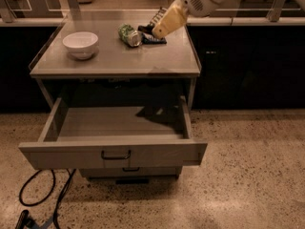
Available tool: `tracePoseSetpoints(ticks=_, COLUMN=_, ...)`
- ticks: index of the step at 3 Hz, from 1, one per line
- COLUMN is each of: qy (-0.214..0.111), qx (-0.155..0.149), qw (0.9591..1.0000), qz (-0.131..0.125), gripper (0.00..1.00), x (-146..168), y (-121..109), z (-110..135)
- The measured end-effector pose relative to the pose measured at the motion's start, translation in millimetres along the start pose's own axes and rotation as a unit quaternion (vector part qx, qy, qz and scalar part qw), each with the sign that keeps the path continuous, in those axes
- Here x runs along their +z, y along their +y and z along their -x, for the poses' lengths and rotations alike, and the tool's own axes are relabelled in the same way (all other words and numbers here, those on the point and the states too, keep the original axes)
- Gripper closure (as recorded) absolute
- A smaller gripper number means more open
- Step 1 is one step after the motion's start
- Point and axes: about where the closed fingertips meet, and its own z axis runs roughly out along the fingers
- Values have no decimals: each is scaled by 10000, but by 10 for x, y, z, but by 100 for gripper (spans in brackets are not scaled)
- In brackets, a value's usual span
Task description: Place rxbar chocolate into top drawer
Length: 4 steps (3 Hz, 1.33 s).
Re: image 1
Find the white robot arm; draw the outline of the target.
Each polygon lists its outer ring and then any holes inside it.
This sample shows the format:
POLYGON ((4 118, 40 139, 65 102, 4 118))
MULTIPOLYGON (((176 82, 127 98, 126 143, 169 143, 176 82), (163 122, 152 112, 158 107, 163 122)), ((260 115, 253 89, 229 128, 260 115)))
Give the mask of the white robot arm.
POLYGON ((188 17, 206 17, 227 0, 174 0, 152 29, 157 39, 166 37, 187 24, 188 17))

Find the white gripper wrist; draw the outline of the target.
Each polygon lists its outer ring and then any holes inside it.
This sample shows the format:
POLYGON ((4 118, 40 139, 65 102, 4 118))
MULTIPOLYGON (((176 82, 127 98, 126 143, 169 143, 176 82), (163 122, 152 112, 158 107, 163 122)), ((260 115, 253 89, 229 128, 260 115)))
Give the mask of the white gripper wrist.
POLYGON ((152 35, 161 39, 187 23, 188 12, 195 17, 209 16, 222 0, 174 0, 152 29, 152 35))

